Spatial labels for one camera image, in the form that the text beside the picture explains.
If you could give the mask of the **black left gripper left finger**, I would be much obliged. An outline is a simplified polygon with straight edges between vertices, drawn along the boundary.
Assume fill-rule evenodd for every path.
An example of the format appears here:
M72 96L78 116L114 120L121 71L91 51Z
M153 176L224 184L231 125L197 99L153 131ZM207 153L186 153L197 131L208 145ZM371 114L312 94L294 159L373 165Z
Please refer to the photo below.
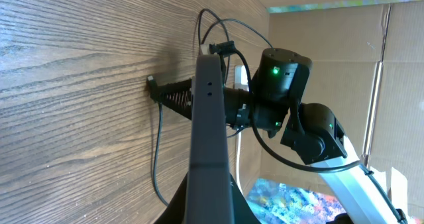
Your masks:
M186 213L187 176L185 175L176 193L155 224L184 224Z

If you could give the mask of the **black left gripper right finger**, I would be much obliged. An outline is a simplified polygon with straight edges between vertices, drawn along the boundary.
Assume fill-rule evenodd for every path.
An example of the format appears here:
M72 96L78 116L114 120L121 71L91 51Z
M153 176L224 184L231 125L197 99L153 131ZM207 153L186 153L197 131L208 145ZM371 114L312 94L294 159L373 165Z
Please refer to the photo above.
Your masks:
M232 176L230 176L230 178L235 224L260 224L239 190L235 179Z

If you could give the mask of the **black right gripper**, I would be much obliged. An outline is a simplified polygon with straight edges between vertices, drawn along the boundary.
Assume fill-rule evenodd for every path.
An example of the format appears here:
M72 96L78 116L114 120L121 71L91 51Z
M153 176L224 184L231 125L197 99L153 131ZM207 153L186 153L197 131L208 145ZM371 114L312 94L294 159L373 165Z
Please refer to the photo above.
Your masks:
M158 85L152 78L152 99L191 120L192 80ZM251 127L252 92L223 88L225 123L233 129Z

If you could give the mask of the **Samsung Galaxy smartphone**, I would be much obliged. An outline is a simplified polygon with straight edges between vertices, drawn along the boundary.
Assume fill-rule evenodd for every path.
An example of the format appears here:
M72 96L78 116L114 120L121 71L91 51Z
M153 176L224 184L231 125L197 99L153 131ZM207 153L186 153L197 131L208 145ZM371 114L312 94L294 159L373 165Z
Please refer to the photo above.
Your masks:
M200 55L195 69L186 223L234 223L221 61Z

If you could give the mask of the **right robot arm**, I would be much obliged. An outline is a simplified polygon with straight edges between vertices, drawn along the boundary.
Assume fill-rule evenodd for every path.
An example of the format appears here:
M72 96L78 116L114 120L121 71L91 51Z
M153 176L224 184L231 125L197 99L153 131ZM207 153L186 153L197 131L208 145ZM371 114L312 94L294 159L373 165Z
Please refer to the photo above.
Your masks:
M345 209L335 223L405 223L372 171L357 157L333 112L301 102L312 62L295 52L267 48L249 74L248 89L223 84L226 52L202 54L195 76L158 85L148 78L153 100L191 121L189 169L159 223L256 223L229 171L227 128L282 132L281 142L301 158L295 169L318 173Z

